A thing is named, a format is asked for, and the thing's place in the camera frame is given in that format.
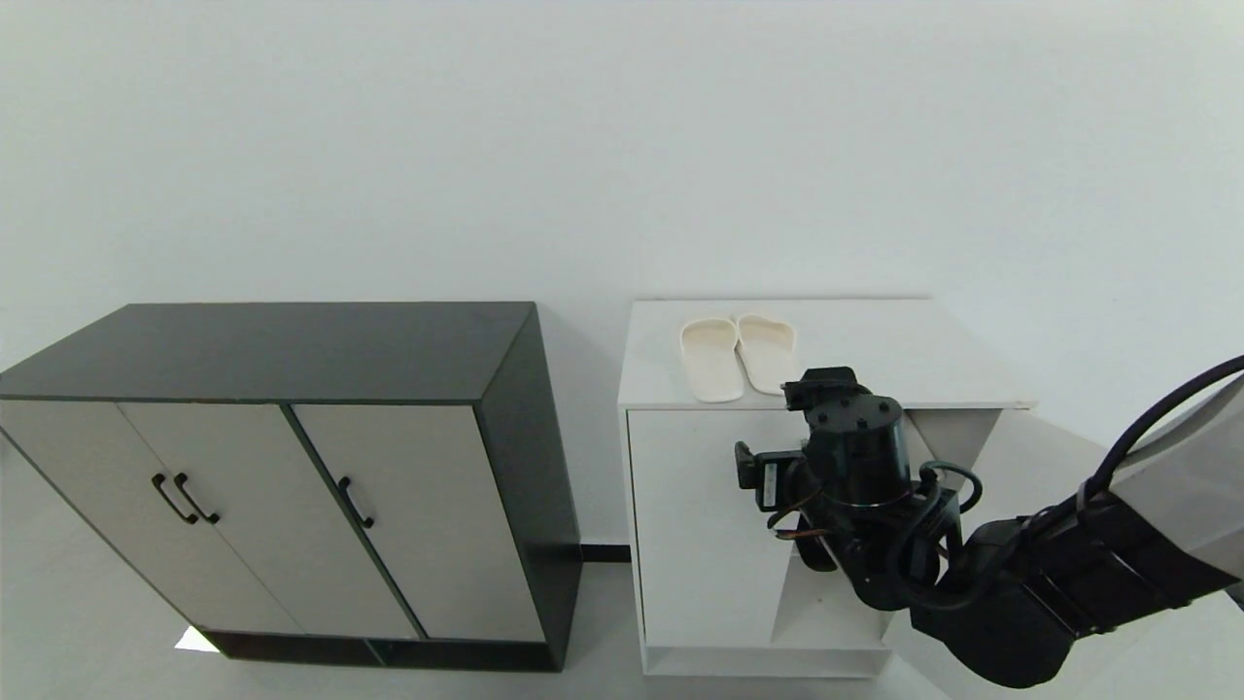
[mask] cabinet handle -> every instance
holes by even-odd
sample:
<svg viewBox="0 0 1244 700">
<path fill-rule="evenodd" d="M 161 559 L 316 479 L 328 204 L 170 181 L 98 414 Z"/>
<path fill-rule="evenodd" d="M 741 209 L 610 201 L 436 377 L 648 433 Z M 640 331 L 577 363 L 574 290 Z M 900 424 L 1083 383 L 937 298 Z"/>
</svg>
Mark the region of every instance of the cabinet handle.
<svg viewBox="0 0 1244 700">
<path fill-rule="evenodd" d="M 363 530 L 372 530 L 372 526 L 376 525 L 376 518 L 363 518 L 358 515 L 358 509 L 356 509 L 355 502 L 350 500 L 348 489 L 350 477 L 341 477 L 341 481 L 337 482 L 337 491 L 341 494 L 341 500 L 346 502 L 346 507 L 350 509 L 350 515 L 358 522 L 358 525 L 363 526 Z"/>
<path fill-rule="evenodd" d="M 194 499 L 190 499 L 190 495 L 185 492 L 185 482 L 188 481 L 190 481 L 190 477 L 185 476 L 185 472 L 182 472 L 175 477 L 173 477 L 173 486 L 175 486 L 177 490 L 182 494 L 182 496 L 190 502 L 190 507 L 194 509 L 194 512 L 199 513 L 199 516 L 203 520 L 208 521 L 211 525 L 216 525 L 218 522 L 220 522 L 219 513 L 211 513 L 210 516 L 204 513 L 203 509 L 200 509 L 199 505 L 194 502 Z"/>
<path fill-rule="evenodd" d="M 179 511 L 178 507 L 173 505 L 173 500 L 168 497 L 168 494 L 164 494 L 164 481 L 165 481 L 164 475 L 156 475 L 152 477 L 152 486 L 156 487 L 156 491 L 159 491 L 160 497 L 164 499 L 164 502 L 168 504 L 168 507 L 173 509 L 173 512 L 177 513 L 177 517 L 182 518 L 182 521 L 185 525 L 194 525 L 199 522 L 199 516 L 195 516 L 194 513 L 190 513 L 189 516 L 183 516 L 182 511 Z"/>
</svg>

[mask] black cable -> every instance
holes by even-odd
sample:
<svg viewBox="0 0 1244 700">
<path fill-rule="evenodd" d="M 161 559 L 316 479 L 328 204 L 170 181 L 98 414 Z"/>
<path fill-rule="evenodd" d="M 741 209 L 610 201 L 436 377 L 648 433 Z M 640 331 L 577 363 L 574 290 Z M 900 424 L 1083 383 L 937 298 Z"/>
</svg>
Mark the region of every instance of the black cable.
<svg viewBox="0 0 1244 700">
<path fill-rule="evenodd" d="M 957 475 L 962 476 L 963 479 L 965 479 L 965 480 L 968 480 L 968 481 L 972 482 L 972 497 L 968 499 L 967 501 L 964 501 L 959 506 L 959 512 L 960 513 L 967 513 L 973 507 L 975 507 L 977 504 L 980 502 L 980 495 L 983 494 L 984 486 L 982 486 L 979 476 L 977 476 L 977 475 L 972 474 L 970 471 L 960 467 L 959 465 L 953 465 L 950 463 L 943 463 L 942 460 L 932 460 L 929 463 L 924 463 L 923 465 L 921 465 L 921 469 L 923 470 L 924 467 L 932 467 L 934 470 L 942 470 L 942 471 L 947 471 L 947 472 L 954 472 L 954 474 L 957 474 Z"/>
<path fill-rule="evenodd" d="M 1214 384 L 1218 384 L 1219 382 L 1242 372 L 1244 372 L 1244 356 L 1232 358 L 1225 363 L 1209 368 L 1208 371 L 1179 385 L 1178 389 L 1163 397 L 1157 404 L 1149 407 L 1149 410 L 1141 414 L 1141 418 L 1132 421 L 1132 425 L 1127 426 L 1127 430 L 1118 436 L 1115 445 L 1111 446 L 1108 453 L 1106 453 L 1101 465 L 1097 466 L 1097 471 L 1088 477 L 1087 481 L 1085 481 L 1085 500 L 1090 500 L 1110 489 L 1110 482 L 1115 476 L 1115 470 L 1123 464 L 1123 460 L 1127 459 L 1132 448 L 1135 448 L 1136 444 L 1144 438 L 1144 434 L 1152 430 L 1158 421 L 1178 409 L 1188 399 L 1192 399 Z M 1028 528 L 1028 536 L 1036 537 L 1055 525 L 1071 517 L 1075 512 L 1076 497 L 1070 496 L 1066 501 L 1062 501 L 1057 506 L 1046 509 L 1044 515 L 1037 513 L 1034 516 L 1034 522 Z"/>
<path fill-rule="evenodd" d="M 924 608 L 928 610 L 959 610 L 967 608 L 968 606 L 977 602 L 985 591 L 994 584 L 998 574 L 1001 573 L 1003 567 L 1010 561 L 1011 555 L 1019 547 L 1019 538 L 1011 538 L 998 551 L 994 557 L 989 560 L 985 568 L 980 571 L 980 576 L 972 584 L 968 591 L 958 594 L 942 593 L 937 591 L 926 589 L 923 592 L 917 592 L 912 588 L 911 583 L 903 578 L 902 573 L 898 571 L 898 560 L 907 548 L 908 542 L 916 535 L 921 523 L 937 509 L 938 500 L 942 495 L 942 487 L 937 484 L 937 474 L 932 469 L 921 467 L 921 481 L 931 486 L 928 500 L 921 507 L 921 510 L 912 517 L 911 521 L 903 530 L 899 531 L 898 536 L 891 542 L 889 548 L 886 551 L 886 578 L 889 581 L 891 587 L 898 594 L 899 598 L 904 599 L 909 606 Z"/>
</svg>

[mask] white wall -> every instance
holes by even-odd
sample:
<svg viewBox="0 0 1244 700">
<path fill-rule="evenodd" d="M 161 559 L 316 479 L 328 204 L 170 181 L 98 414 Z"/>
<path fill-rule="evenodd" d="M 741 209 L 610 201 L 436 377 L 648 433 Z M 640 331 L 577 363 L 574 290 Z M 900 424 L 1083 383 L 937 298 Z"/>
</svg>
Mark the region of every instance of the white wall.
<svg viewBox="0 0 1244 700">
<path fill-rule="evenodd" d="M 1244 352 L 1242 66 L 1235 2 L 6 5 L 5 362 L 131 300 L 536 298 L 588 542 L 637 296 L 932 293 L 1108 441 Z"/>
</svg>

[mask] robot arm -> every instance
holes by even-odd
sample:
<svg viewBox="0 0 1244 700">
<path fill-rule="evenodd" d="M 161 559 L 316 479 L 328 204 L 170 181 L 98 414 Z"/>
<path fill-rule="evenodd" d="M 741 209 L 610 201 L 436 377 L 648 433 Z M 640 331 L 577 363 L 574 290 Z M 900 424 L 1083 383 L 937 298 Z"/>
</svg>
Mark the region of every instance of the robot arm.
<svg viewBox="0 0 1244 700">
<path fill-rule="evenodd" d="M 794 540 L 816 571 L 842 572 L 880 610 L 909 609 L 914 629 L 978 675 L 1009 688 L 1054 678 L 1076 639 L 1179 608 L 1244 578 L 1244 378 L 1154 436 L 1164 415 L 1244 371 L 1224 363 L 1146 413 L 1077 494 L 1035 516 L 989 522 L 963 541 L 959 515 L 978 479 L 928 463 L 912 479 L 902 408 L 848 368 L 809 371 L 784 387 L 802 412 L 797 451 L 735 445 L 740 489 L 773 513 L 799 512 Z M 964 475 L 969 499 L 939 471 Z"/>
</svg>

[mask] white slipper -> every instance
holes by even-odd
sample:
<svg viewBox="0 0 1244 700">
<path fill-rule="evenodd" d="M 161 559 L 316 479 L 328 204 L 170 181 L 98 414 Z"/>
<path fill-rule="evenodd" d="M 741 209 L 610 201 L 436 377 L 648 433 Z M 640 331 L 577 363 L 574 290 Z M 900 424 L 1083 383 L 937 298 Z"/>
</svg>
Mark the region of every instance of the white slipper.
<svg viewBox="0 0 1244 700">
<path fill-rule="evenodd" d="M 739 356 L 748 380 L 761 394 L 781 397 L 781 385 L 800 377 L 795 367 L 795 328 L 759 313 L 738 318 Z"/>
<path fill-rule="evenodd" d="M 723 404 L 743 397 L 743 373 L 734 359 L 739 328 L 730 318 L 699 318 L 679 333 L 683 369 L 692 395 L 704 404 Z"/>
</svg>

